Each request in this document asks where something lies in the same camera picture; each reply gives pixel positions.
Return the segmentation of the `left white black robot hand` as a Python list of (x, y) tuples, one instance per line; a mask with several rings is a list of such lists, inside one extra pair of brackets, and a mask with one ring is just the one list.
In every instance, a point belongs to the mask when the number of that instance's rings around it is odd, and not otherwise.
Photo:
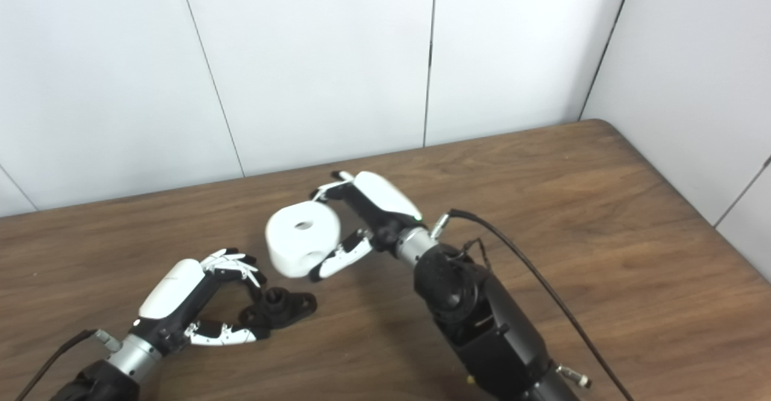
[(210, 299), (231, 281), (243, 283), (256, 305), (267, 279), (256, 259), (237, 248), (218, 250), (200, 261), (187, 258), (177, 262), (140, 306), (130, 335), (162, 356), (180, 352), (190, 344), (229, 346), (266, 340), (271, 330), (261, 325), (200, 319)]

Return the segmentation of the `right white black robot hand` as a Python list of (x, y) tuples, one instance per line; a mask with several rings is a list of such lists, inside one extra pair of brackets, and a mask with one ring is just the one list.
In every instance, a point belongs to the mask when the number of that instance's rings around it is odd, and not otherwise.
[(401, 255), (408, 237), (426, 231), (422, 213), (388, 179), (377, 173), (361, 171), (352, 175), (345, 171), (331, 174), (336, 181), (322, 185), (310, 195), (310, 201), (327, 204), (342, 201), (364, 222), (331, 248), (319, 264), (308, 273), (311, 281), (319, 282), (335, 275), (372, 251)]

